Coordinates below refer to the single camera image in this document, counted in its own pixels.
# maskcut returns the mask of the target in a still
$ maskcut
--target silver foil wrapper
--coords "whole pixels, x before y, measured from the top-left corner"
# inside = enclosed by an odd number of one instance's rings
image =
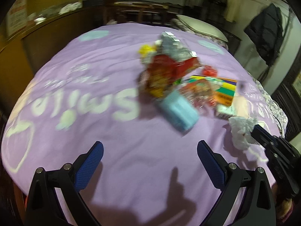
[[[161,39],[161,53],[170,56],[177,62],[183,62],[197,56],[196,52],[190,51],[188,48],[184,47],[180,40],[171,32],[162,32]]]

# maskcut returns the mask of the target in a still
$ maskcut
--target purple bedspread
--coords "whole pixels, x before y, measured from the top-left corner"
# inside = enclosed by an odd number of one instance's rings
[[[202,63],[216,67],[219,76],[239,80],[238,93],[249,116],[279,136],[252,78],[224,48],[170,28],[103,26],[75,38],[45,64],[14,107],[2,159],[25,194],[38,167],[55,170],[73,163],[96,140],[103,143],[104,156],[80,193],[103,226],[199,225],[220,194],[198,158],[200,140],[241,168],[264,167],[274,183],[263,148],[235,149],[228,121],[202,116],[184,135],[151,102],[138,97],[137,78],[144,69],[138,50],[154,43],[162,31],[174,33]],[[242,193],[225,224],[234,219],[241,198]]]

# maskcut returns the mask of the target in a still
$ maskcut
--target poster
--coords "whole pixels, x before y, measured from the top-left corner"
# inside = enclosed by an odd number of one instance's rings
[[[16,0],[6,16],[7,36],[24,28],[27,24],[26,0]]]
[[[296,77],[293,86],[296,89],[297,93],[301,96],[301,73],[299,73]]]

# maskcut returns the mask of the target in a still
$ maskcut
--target hanging clothes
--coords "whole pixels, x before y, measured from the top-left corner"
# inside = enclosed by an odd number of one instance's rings
[[[229,22],[234,22],[239,15],[241,0],[227,0],[227,8],[224,18]]]
[[[280,8],[271,3],[251,21],[244,32],[255,44],[260,57],[271,67],[283,42]]]

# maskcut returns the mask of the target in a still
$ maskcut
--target metal screw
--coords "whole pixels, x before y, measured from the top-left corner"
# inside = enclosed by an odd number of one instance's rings
[[[235,170],[237,168],[237,165],[235,163],[230,163],[229,167],[233,170]]]
[[[36,173],[41,173],[43,171],[43,168],[42,167],[39,167],[37,170],[36,170]]]
[[[260,172],[260,173],[264,173],[264,169],[262,167],[258,167],[257,170]]]
[[[69,170],[70,168],[71,168],[71,164],[70,163],[66,163],[64,166],[63,166],[63,168],[65,169],[65,170]]]

